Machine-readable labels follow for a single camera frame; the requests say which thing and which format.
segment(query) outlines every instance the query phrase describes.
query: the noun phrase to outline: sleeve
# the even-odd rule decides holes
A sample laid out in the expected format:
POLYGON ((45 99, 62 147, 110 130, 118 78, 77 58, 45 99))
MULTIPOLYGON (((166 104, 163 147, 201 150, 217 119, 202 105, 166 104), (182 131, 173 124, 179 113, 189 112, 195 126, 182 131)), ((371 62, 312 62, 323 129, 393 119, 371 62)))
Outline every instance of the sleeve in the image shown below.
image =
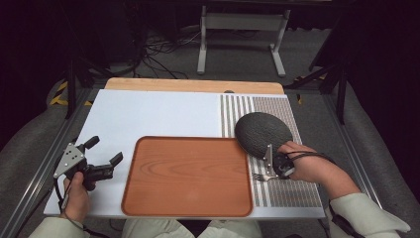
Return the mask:
MULTIPOLYGON (((403 220, 382 210, 364 193, 349 194, 330 202, 336 215, 344 217, 359 234, 367 238, 399 237, 396 231, 408 232, 411 228, 403 220)), ((352 237, 332 221, 330 208, 326 210, 333 238, 352 237)))
POLYGON ((41 237, 56 237, 56 238, 87 238, 89 234, 83 231, 83 225, 79 222, 74 221, 79 227, 71 223, 67 219, 58 217, 47 217, 44 221, 35 229, 31 234, 30 238, 41 238, 41 237))

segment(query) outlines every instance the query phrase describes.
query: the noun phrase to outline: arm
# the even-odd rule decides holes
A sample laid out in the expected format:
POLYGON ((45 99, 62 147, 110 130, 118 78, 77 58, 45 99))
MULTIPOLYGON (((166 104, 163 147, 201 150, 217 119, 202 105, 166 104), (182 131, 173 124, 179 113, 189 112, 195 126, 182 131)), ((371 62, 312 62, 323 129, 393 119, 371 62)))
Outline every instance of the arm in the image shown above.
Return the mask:
MULTIPOLYGON (((315 152, 313 149, 287 142, 278 148, 281 153, 295 151, 315 152)), ((301 153, 289 154, 289 158, 301 153)), ((290 175, 294 180, 317 182, 325 187, 330 205, 337 215, 344 217, 352 227, 365 237, 399 237, 396 230, 407 232, 408 224, 398 217, 380 209, 376 203, 363 194, 350 176, 328 160, 307 156, 294 162, 295 172, 290 175)), ((332 222, 332 212, 328 208, 328 221, 332 237, 351 237, 332 222)))
POLYGON ((83 231, 83 220, 90 208, 89 195, 83 186, 83 174, 78 172, 73 180, 66 178, 64 187, 68 189, 68 203, 59 217, 48 217, 31 234, 38 237, 86 237, 83 231))

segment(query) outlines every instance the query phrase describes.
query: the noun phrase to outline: wooden tray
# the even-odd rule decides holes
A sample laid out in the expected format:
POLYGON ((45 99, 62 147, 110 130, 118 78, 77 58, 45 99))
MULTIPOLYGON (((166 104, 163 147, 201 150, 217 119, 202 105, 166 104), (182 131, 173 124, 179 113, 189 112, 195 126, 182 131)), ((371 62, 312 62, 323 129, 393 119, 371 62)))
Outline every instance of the wooden tray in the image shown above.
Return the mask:
POLYGON ((143 137, 122 210, 130 216, 247 216, 253 210, 247 154, 235 138, 143 137))

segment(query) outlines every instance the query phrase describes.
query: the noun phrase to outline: person's hand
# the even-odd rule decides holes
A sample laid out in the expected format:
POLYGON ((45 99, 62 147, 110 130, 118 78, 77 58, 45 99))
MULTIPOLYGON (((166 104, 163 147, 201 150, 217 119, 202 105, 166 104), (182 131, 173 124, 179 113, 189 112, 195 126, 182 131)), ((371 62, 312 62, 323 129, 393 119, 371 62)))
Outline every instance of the person's hand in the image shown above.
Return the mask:
MULTIPOLYGON (((291 153, 297 151, 315 152, 315 150, 288 141, 278 148, 281 153, 291 153)), ((289 154, 293 158, 302 153, 289 154)), ((335 199, 347 194, 361 192, 349 175, 328 160, 315 156, 298 158, 293 161, 295 171, 290 175, 291 179, 317 182, 323 185, 330 197, 335 199)))
POLYGON ((64 189, 67 189, 68 186, 70 186, 68 189, 68 203, 60 217, 83 223, 83 220, 90 209, 89 194, 83 186, 83 173, 77 172, 74 174, 71 183, 70 180, 66 178, 64 180, 64 189))

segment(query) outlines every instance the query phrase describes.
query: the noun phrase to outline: white stand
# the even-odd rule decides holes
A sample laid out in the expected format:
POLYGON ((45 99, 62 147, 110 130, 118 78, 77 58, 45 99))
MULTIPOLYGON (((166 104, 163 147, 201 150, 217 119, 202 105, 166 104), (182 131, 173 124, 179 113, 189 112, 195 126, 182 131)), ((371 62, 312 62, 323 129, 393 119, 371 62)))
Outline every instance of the white stand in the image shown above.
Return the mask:
POLYGON ((204 74, 205 72, 207 53, 206 30, 234 29, 276 31, 277 40, 275 44, 270 45, 270 50, 278 76, 286 76, 278 50, 287 26, 289 14, 290 10, 286 10, 283 15, 207 13, 206 6, 203 6, 201 12, 201 46, 197 73, 204 74))

